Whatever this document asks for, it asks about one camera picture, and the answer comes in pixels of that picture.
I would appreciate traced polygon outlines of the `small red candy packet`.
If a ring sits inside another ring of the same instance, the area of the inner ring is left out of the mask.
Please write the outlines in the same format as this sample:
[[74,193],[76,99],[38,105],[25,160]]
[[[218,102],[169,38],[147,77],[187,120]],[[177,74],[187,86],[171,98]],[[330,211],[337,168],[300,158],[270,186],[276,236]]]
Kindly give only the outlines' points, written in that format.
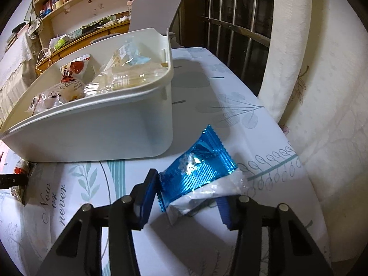
[[19,202],[23,202],[27,184],[29,182],[30,170],[31,167],[29,162],[23,159],[20,159],[14,168],[13,173],[15,176],[12,178],[14,184],[11,186],[11,194]]

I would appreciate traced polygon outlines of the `blue foil snack packet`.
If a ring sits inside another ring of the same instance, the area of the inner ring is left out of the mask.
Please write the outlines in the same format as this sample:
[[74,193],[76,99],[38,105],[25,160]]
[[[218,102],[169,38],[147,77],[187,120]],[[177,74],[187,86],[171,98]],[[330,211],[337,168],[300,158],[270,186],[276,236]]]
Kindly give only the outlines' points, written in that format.
[[172,225],[207,199],[244,194],[249,188],[211,125],[158,177],[158,201]]

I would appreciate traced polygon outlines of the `clear pastry packet with text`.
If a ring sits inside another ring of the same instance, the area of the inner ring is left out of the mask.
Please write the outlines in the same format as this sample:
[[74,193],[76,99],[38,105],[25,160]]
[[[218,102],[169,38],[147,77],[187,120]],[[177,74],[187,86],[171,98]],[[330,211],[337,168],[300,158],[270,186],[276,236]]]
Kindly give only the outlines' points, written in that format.
[[34,96],[27,112],[36,113],[84,98],[85,84],[79,79],[58,83]]

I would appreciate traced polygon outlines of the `red white snack packet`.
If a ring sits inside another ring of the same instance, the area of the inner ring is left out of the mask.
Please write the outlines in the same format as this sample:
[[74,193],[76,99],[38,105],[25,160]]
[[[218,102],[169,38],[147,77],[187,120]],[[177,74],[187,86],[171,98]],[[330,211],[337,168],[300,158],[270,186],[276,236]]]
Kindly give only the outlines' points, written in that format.
[[60,68],[61,82],[70,82],[74,80],[82,80],[86,73],[90,60],[90,54],[84,54],[76,59],[68,62]]

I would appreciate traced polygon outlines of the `clear bag of puffed snack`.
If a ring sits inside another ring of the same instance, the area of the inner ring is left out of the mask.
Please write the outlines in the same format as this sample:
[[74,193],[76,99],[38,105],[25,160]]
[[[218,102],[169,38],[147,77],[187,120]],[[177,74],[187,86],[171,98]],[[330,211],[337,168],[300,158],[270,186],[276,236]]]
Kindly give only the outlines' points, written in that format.
[[134,66],[114,66],[100,72],[84,88],[85,97],[131,89],[158,80],[168,71],[168,66],[161,63],[147,62]]

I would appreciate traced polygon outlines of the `large cake bread packet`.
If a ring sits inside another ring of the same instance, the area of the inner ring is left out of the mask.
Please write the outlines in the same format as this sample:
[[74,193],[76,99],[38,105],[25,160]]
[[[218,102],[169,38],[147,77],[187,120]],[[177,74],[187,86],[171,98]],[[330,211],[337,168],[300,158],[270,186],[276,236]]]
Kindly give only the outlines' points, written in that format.
[[114,67],[141,65],[149,61],[151,61],[151,58],[141,55],[135,41],[130,37],[113,53],[109,61],[101,67],[101,72]]

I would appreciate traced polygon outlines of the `white plastic storage bin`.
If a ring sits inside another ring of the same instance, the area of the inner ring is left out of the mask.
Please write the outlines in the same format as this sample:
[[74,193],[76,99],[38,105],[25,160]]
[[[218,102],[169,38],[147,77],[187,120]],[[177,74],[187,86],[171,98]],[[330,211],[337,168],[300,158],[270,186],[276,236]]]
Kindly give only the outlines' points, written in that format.
[[[60,68],[90,55],[87,81],[131,39],[141,55],[165,63],[158,80],[131,89],[81,98],[41,113],[32,99],[60,81]],[[1,127],[1,140],[30,162],[84,162],[152,158],[173,141],[173,59],[170,38],[153,28],[120,34],[79,49],[41,74],[23,93]]]

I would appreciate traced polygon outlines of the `lace covered cabinet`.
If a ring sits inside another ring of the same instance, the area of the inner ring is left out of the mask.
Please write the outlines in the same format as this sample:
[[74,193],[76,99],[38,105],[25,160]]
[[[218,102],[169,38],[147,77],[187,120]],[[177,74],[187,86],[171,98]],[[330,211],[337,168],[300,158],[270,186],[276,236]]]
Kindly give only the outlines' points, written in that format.
[[39,40],[31,40],[24,26],[17,39],[1,60],[1,123],[4,123],[14,105],[36,80]]

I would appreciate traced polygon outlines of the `floral printed tablecloth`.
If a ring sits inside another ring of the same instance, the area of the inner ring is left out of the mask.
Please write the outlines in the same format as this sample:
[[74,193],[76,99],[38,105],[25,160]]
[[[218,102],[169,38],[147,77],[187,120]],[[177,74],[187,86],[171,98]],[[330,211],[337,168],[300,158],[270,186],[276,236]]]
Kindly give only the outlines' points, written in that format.
[[242,192],[260,204],[290,205],[330,256],[329,239],[313,186],[301,160],[278,124],[253,93],[204,48],[175,49],[172,82],[173,141],[156,158],[81,163],[37,164],[27,188],[29,202],[1,194],[1,242],[24,275],[34,275],[64,227],[86,202],[103,206],[141,183],[148,170],[170,168],[198,175],[201,163],[192,146],[212,133],[211,153],[232,158],[238,169],[208,177],[198,190],[204,200],[190,213],[172,204],[161,212],[154,202],[149,222],[133,234],[143,275],[228,275],[236,232],[227,230],[215,202],[231,176]]

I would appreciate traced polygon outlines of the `white floral curtain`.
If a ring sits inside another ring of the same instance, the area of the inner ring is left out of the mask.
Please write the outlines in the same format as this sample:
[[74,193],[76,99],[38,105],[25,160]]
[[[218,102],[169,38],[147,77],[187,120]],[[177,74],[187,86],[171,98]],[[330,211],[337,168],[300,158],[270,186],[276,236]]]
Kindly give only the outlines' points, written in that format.
[[367,29],[348,0],[274,0],[259,100],[321,204],[334,262],[367,245]]

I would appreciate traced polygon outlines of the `wooden bookshelf hutch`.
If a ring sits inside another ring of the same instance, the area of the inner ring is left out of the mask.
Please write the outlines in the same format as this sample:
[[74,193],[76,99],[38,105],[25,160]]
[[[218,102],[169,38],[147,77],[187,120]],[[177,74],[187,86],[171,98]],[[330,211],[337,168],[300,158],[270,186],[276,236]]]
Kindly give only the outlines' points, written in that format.
[[51,11],[42,18],[43,29],[39,34],[43,48],[57,35],[63,35],[104,17],[126,12],[129,0],[33,0],[37,14]]

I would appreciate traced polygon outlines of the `wooden desk with drawers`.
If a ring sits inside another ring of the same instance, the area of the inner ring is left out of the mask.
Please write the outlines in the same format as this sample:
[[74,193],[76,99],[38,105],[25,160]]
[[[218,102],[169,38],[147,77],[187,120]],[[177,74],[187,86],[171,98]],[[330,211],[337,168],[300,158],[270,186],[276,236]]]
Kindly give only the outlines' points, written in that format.
[[108,36],[111,34],[123,34],[129,31],[130,21],[125,20],[119,23],[111,24],[109,26],[101,27],[100,29],[85,34],[79,39],[72,41],[71,43],[66,43],[57,51],[51,53],[42,60],[38,65],[36,65],[36,75],[40,76],[42,72],[47,70],[52,64],[56,63],[58,60],[68,56],[69,54],[78,51],[81,48],[87,47],[92,44],[93,40],[100,39],[103,36]]

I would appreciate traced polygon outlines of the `metal window bars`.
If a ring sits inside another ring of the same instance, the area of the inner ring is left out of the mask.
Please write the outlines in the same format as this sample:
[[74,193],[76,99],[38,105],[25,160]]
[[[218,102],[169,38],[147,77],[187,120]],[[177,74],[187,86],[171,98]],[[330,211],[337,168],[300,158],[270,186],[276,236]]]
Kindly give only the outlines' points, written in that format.
[[266,69],[274,0],[200,0],[202,45],[254,93]]

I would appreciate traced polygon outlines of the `grey office chair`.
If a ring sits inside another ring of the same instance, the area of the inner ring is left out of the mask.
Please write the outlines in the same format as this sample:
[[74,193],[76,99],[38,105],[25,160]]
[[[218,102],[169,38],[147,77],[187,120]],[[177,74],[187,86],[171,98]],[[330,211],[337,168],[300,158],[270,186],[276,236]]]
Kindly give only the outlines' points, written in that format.
[[129,31],[153,28],[170,38],[171,47],[181,48],[170,32],[182,0],[133,0]]

